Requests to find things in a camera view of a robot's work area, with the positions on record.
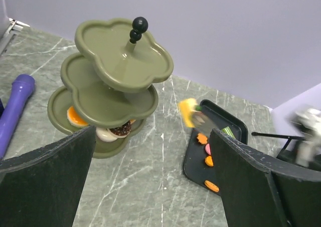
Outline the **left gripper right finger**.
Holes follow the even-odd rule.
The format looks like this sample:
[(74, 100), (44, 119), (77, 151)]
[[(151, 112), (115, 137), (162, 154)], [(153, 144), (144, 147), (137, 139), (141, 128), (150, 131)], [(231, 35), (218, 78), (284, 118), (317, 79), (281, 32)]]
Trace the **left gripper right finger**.
[(228, 226), (320, 226), (320, 172), (214, 129), (211, 154)]

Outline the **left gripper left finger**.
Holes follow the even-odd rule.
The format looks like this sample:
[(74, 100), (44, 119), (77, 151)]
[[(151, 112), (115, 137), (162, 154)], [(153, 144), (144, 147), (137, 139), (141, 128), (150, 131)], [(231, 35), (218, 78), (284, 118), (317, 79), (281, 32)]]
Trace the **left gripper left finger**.
[(1, 226), (72, 226), (95, 127), (1, 161)]

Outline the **round orange cracker biscuit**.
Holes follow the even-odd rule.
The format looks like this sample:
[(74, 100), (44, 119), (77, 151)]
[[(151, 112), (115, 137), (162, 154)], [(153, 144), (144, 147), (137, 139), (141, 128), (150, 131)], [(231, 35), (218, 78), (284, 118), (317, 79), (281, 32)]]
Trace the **round orange cracker biscuit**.
[(204, 185), (211, 191), (218, 193), (219, 187), (216, 186), (214, 183), (210, 182), (209, 180), (205, 180)]

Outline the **orange fish cookie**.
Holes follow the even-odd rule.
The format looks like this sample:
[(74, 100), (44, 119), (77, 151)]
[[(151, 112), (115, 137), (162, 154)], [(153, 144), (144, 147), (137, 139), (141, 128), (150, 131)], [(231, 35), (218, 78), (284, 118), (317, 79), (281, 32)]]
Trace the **orange fish cookie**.
[(213, 163), (213, 160), (212, 160), (212, 157), (210, 155), (208, 155), (205, 160), (204, 160), (205, 164), (209, 167), (213, 167), (214, 166), (214, 163)]

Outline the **pink macaron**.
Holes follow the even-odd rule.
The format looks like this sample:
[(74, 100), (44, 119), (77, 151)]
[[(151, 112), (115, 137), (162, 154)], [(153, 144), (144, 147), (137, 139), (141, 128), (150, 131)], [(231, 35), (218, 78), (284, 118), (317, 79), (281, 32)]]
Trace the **pink macaron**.
[(206, 152), (209, 156), (211, 156), (211, 149), (210, 149), (209, 143), (207, 143), (207, 144), (205, 145), (205, 152)]

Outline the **green layered cake slice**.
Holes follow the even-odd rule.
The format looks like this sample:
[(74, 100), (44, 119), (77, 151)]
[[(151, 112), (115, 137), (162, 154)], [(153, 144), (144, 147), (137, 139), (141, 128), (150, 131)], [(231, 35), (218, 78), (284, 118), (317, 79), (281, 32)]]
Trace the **green layered cake slice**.
[(235, 135), (234, 135), (234, 133), (232, 132), (232, 130), (230, 129), (229, 126), (223, 128), (221, 131), (222, 131), (223, 133), (229, 135), (229, 136), (232, 137), (232, 138), (236, 138)]

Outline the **orange flower cookie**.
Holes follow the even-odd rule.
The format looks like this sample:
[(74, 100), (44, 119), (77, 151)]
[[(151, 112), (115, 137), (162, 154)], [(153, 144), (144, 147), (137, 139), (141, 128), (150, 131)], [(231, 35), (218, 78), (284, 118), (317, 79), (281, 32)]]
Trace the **orange flower cookie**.
[(200, 145), (208, 144), (208, 137), (202, 133), (198, 133), (196, 139)]

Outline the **orange glazed donut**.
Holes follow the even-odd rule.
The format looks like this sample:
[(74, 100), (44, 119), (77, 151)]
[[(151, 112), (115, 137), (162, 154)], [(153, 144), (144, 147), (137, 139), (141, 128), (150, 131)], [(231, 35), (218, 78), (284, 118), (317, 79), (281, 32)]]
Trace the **orange glazed donut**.
[(83, 128), (88, 126), (88, 123), (78, 115), (73, 106), (69, 107), (67, 110), (67, 119), (74, 127)]

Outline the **white cream donut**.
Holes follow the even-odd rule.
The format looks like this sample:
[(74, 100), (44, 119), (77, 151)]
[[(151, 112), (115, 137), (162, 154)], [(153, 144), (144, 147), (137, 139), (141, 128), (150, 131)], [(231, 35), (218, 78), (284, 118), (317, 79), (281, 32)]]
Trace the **white cream donut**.
[(117, 140), (117, 137), (113, 136), (107, 129), (96, 127), (97, 137), (104, 142), (113, 142)]

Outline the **metal tongs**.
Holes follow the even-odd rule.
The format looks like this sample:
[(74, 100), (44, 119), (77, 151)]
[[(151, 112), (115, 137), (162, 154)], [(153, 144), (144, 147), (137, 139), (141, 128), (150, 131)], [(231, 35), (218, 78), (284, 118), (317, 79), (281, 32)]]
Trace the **metal tongs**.
[(219, 129), (218, 126), (202, 112), (202, 107), (200, 105), (195, 106), (190, 119), (194, 128), (207, 137), (210, 136), (213, 129)]

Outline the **chocolate sprinkled donut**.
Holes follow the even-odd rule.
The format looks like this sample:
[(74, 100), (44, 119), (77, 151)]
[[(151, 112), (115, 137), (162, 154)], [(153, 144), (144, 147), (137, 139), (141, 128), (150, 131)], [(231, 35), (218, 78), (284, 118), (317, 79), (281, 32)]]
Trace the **chocolate sprinkled donut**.
[(109, 128), (107, 131), (116, 138), (125, 138), (131, 133), (131, 121), (127, 121), (119, 127)]

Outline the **yellow layered cake slice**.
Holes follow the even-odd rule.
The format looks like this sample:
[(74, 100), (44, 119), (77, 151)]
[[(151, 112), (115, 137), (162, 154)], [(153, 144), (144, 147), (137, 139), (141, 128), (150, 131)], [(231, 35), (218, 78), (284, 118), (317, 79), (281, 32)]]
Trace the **yellow layered cake slice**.
[(178, 103), (178, 109), (184, 124), (189, 128), (194, 128), (192, 123), (192, 114), (196, 112), (197, 100), (188, 98)]

